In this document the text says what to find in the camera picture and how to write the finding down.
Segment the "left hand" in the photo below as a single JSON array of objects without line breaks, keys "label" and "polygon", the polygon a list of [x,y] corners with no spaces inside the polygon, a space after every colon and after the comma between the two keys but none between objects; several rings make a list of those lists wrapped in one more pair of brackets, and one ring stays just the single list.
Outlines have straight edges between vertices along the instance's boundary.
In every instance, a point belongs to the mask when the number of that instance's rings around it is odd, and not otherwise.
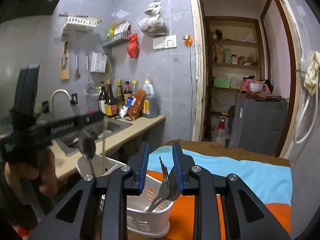
[{"label": "left hand", "polygon": [[23,178],[34,180],[40,177],[42,183],[39,186],[39,191],[47,197],[56,195],[58,191],[58,179],[55,173],[55,157],[51,150],[47,151],[47,157],[47,164],[40,171],[24,163],[5,163],[6,182],[22,204],[29,204],[21,185],[21,179]]}]

